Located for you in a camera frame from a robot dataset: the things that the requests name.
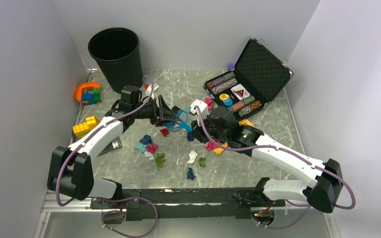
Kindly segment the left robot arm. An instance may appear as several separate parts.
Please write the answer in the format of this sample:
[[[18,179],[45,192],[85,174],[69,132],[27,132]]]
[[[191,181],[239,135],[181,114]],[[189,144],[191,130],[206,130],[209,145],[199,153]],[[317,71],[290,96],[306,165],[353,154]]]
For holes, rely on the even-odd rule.
[[[170,109],[162,96],[154,100],[151,96],[142,97],[137,86],[124,87],[121,98],[115,101],[94,129],[70,146],[59,146],[53,150],[47,188],[77,200],[103,198],[108,207],[119,207],[124,197],[122,185],[95,177],[93,160],[136,119],[148,119],[154,126],[167,126],[180,121],[177,114],[178,111]]]

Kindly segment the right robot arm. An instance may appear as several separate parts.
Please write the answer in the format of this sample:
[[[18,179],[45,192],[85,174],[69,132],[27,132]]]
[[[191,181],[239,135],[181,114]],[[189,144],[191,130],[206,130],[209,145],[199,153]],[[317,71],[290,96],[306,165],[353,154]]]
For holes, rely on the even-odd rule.
[[[222,149],[263,159],[296,177],[296,180],[262,178],[254,192],[254,201],[258,205],[266,206],[275,200],[294,200],[307,202],[324,213],[343,208],[337,201],[342,189],[349,186],[336,160],[325,162],[290,149],[253,126],[239,124],[225,107],[215,108],[210,115],[204,116],[200,106],[195,105],[191,107],[191,113],[198,116],[192,127],[200,142],[210,141]]]

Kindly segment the blue hand brush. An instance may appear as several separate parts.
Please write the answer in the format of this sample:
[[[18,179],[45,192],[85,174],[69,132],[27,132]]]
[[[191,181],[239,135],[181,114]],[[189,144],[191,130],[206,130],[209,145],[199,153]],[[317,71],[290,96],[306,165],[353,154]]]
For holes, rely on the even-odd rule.
[[[192,132],[193,129],[188,124],[188,120],[189,120],[188,113],[185,110],[178,108],[177,106],[174,106],[172,108],[172,111],[176,114],[176,116],[179,118],[179,120],[174,121],[174,122],[169,122],[167,124],[166,128],[170,132],[178,132],[180,130],[185,130],[185,131],[188,131],[188,132]]]

